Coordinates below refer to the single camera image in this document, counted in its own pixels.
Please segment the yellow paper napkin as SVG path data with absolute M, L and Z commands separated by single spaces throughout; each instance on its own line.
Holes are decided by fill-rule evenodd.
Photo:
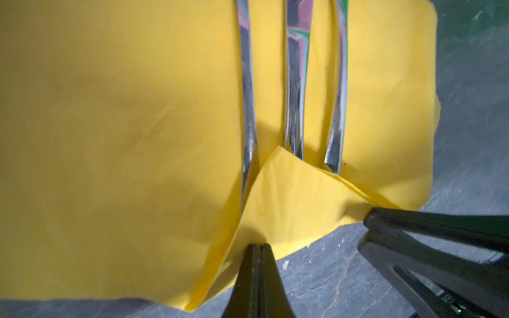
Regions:
M 332 1 L 314 1 L 305 158 L 283 144 L 286 2 L 249 1 L 260 168 L 241 207 L 236 1 L 1 2 L 1 297 L 142 298 L 195 311 L 245 247 L 277 258 L 372 206 L 430 197 L 437 12 L 350 1 L 342 169 Z

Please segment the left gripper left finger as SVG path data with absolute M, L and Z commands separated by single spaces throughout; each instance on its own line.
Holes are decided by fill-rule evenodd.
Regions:
M 256 318 L 259 312 L 261 245 L 248 245 L 222 318 Z

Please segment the silver fork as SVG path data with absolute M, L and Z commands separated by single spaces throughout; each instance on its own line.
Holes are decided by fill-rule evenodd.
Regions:
M 343 159 L 348 88 L 348 9 L 349 1 L 335 1 L 336 26 L 339 31 L 339 71 L 330 131 L 324 164 L 334 174 L 340 175 Z

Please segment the silver spoon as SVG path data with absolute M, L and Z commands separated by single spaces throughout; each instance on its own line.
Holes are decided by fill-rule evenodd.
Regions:
M 241 188 L 241 207 L 245 207 L 249 192 L 260 168 L 257 140 L 257 121 L 253 83 L 253 49 L 251 42 L 251 19 L 249 2 L 236 2 L 239 25 L 242 78 L 243 115 L 243 180 Z

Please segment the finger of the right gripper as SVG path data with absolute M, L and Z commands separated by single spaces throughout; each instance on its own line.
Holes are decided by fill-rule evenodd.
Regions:
M 504 215 L 448 215 L 375 207 L 364 225 L 372 231 L 409 231 L 508 254 L 508 216 Z
M 420 317 L 458 317 L 458 313 L 423 284 L 421 275 L 468 299 L 495 317 L 508 316 L 508 269 L 479 264 L 417 241 L 368 232 L 359 252 L 412 305 Z

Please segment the silver knife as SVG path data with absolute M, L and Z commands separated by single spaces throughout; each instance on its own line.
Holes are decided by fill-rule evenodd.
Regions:
M 286 109 L 284 147 L 304 158 L 304 107 L 313 0 L 286 2 Z

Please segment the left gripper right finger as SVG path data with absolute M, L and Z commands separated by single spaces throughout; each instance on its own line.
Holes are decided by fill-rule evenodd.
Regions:
M 259 261 L 259 317 L 296 318 L 282 283 L 282 279 L 269 244 L 261 245 Z

